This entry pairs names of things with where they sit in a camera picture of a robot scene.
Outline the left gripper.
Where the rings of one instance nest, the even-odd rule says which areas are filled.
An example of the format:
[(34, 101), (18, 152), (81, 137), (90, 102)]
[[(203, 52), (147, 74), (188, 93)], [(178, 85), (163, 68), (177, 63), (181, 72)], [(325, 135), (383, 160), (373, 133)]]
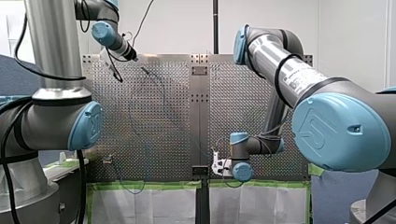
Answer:
[(138, 60), (137, 53), (132, 47), (128, 48), (128, 52), (125, 54), (125, 59), (127, 61), (135, 61), (135, 62)]

